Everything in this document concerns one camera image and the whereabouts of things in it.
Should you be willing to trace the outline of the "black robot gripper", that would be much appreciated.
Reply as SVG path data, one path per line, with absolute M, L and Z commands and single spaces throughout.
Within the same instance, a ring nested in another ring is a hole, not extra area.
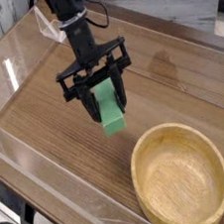
M 111 78 L 118 106 L 124 113 L 127 99 L 121 73 L 131 62 L 123 37 L 103 45 L 96 44 L 89 26 L 92 21 L 86 13 L 82 11 L 58 18 L 58 27 L 65 32 L 76 59 L 56 81 L 61 85 L 67 102 L 80 99 L 93 121 L 100 123 L 100 109 L 90 88 Z

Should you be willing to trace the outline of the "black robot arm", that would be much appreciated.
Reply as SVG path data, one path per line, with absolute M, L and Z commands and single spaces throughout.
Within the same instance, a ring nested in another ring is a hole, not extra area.
M 131 64 L 124 45 L 125 39 L 118 37 L 104 45 L 96 44 L 89 25 L 103 29 L 108 28 L 109 21 L 101 25 L 89 19 L 83 4 L 86 0 L 48 1 L 59 20 L 58 28 L 65 32 L 75 57 L 74 62 L 56 77 L 65 100 L 69 102 L 74 98 L 79 99 L 93 121 L 101 123 L 101 109 L 91 88 L 110 78 L 114 87 L 114 100 L 124 112 L 127 99 L 121 75 L 124 68 Z M 108 15 L 104 4 L 94 0 L 87 1 L 100 4 L 105 15 Z

